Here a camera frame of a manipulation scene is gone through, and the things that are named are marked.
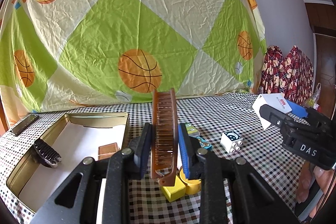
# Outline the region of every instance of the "yellow toy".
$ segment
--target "yellow toy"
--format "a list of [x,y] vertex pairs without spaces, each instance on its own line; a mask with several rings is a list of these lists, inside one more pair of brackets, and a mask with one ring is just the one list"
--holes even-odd
[[201,190],[201,180],[189,180],[185,177],[183,168],[180,170],[180,178],[182,182],[186,185],[185,193],[187,195],[194,195]]
[[175,176],[175,185],[174,186],[162,186],[161,191],[165,195],[166,199],[169,202],[173,202],[185,195],[186,186],[179,179],[178,176]]

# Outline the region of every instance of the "black brush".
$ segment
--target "black brush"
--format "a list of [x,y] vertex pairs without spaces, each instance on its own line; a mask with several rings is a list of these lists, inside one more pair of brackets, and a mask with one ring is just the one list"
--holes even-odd
[[36,162],[46,167],[56,168],[58,163],[62,161],[60,154],[41,139],[37,139],[34,142],[34,151]]

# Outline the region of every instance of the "red plaid fabric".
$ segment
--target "red plaid fabric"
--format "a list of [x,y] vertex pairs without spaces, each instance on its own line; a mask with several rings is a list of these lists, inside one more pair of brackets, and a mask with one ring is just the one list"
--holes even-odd
[[271,46],[262,70],[262,93],[282,93],[286,99],[301,104],[312,95],[313,75],[311,61],[297,46],[284,59],[279,47]]
[[261,71],[260,93],[280,92],[280,65],[283,55],[278,46],[268,48],[265,55],[265,62]]

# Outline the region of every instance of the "green bed sheet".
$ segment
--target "green bed sheet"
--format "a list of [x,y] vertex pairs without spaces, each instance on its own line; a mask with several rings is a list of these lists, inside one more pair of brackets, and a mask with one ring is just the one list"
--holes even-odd
[[0,92],[27,112],[254,92],[266,43],[256,0],[5,0]]

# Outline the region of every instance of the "finger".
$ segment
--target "finger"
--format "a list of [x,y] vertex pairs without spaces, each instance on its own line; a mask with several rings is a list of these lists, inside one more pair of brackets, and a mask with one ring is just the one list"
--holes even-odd
[[302,166],[299,184],[296,189],[296,200],[298,203],[306,201],[309,195],[309,186],[312,180],[312,174],[309,168],[310,163],[306,161]]
[[310,162],[306,161],[301,169],[299,184],[301,184],[304,189],[308,189],[311,184],[311,181],[312,181],[312,173],[310,171]]
[[314,175],[316,177],[316,181],[319,184],[321,190],[324,194],[327,193],[329,185],[334,175],[334,170],[323,170],[322,168],[316,166],[314,168]]

